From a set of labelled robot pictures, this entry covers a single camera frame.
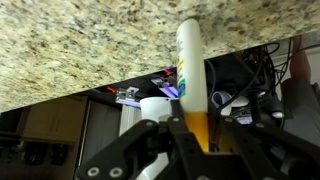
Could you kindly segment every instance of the white cylinder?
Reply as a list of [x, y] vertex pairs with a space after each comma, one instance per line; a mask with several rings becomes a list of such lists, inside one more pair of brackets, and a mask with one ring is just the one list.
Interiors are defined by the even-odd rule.
[[199, 24], [184, 21], [177, 31], [178, 92], [185, 113], [207, 112], [207, 87]]
[[[172, 115], [170, 99], [166, 97], [150, 97], [140, 101], [141, 119], [149, 119], [155, 122], [167, 121]], [[155, 162], [146, 167], [137, 177], [137, 180], [152, 180], [168, 165], [166, 153], [158, 154]]]
[[156, 122], [166, 121], [172, 114], [170, 99], [166, 97], [150, 97], [140, 101], [141, 119]]

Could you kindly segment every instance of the white bottle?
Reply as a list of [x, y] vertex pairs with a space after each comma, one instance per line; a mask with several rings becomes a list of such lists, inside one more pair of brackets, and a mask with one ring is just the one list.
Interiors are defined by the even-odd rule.
[[184, 21], [177, 31], [178, 92], [184, 121], [202, 151], [209, 151], [208, 98], [199, 24]]
[[185, 113], [207, 112], [207, 87], [199, 24], [184, 21], [177, 31], [178, 90]]

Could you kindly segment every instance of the speckled granite surface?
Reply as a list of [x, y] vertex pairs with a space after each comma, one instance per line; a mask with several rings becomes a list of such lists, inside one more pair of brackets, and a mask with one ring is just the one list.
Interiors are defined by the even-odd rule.
[[175, 64], [199, 19], [205, 57], [320, 29], [317, 0], [0, 1], [0, 112]]

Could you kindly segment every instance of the bolt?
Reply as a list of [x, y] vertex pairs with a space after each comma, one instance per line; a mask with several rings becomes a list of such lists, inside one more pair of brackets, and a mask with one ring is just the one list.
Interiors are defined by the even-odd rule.
[[264, 128], [264, 124], [262, 124], [262, 123], [257, 123], [256, 126], [257, 126], [258, 128]]
[[233, 121], [232, 118], [225, 118], [224, 120], [227, 121], [227, 122], [232, 122]]
[[119, 168], [119, 167], [115, 167], [115, 168], [112, 168], [109, 175], [112, 177], [112, 178], [118, 178], [122, 175], [122, 169]]
[[87, 174], [90, 177], [97, 176], [100, 173], [100, 169], [97, 167], [91, 167], [88, 171]]
[[197, 180], [210, 180], [207, 176], [199, 176]]
[[147, 126], [152, 126], [153, 123], [152, 123], [152, 122], [147, 122], [146, 125], [147, 125]]

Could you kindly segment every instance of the black cable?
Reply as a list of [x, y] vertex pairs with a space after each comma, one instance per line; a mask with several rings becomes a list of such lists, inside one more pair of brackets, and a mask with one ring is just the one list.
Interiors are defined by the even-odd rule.
[[284, 78], [284, 76], [285, 76], [285, 74], [286, 74], [286, 72], [287, 72], [287, 70], [288, 70], [289, 61], [290, 61], [290, 52], [291, 52], [291, 38], [289, 39], [287, 60], [286, 60], [286, 62], [282, 63], [283, 66], [282, 66], [281, 71], [280, 71], [280, 73], [281, 73], [280, 78], [279, 78], [279, 76], [278, 76], [278, 82], [277, 82], [272, 88], [270, 88], [270, 89], [266, 92], [265, 95], [270, 95], [270, 94], [274, 91], [274, 89], [282, 82], [282, 80], [283, 80], [283, 78]]
[[280, 49], [280, 44], [278, 42], [266, 44], [266, 48], [268, 49], [268, 46], [270, 46], [270, 45], [277, 45], [277, 47], [273, 51], [268, 52], [269, 55], [275, 53], [276, 51], [278, 51]]
[[259, 65], [258, 65], [258, 69], [256, 70], [256, 72], [254, 73], [254, 75], [252, 76], [251, 80], [248, 82], [248, 84], [236, 95], [234, 95], [229, 101], [227, 101], [226, 103], [224, 103], [223, 105], [219, 106], [218, 110], [221, 111], [223, 108], [229, 106], [234, 100], [236, 100], [238, 97], [240, 97], [243, 93], [245, 93], [250, 86], [254, 83], [254, 81], [257, 79], [258, 74], [260, 73], [261, 67], [262, 67], [262, 62], [263, 62], [263, 50], [260, 47], [260, 53], [261, 53], [261, 57], [259, 60]]
[[211, 87], [211, 91], [209, 94], [209, 100], [211, 101], [211, 98], [213, 96], [214, 93], [214, 89], [216, 86], [216, 70], [214, 68], [214, 66], [211, 64], [211, 62], [209, 60], [205, 60], [205, 62], [209, 65], [211, 71], [212, 71], [212, 87]]

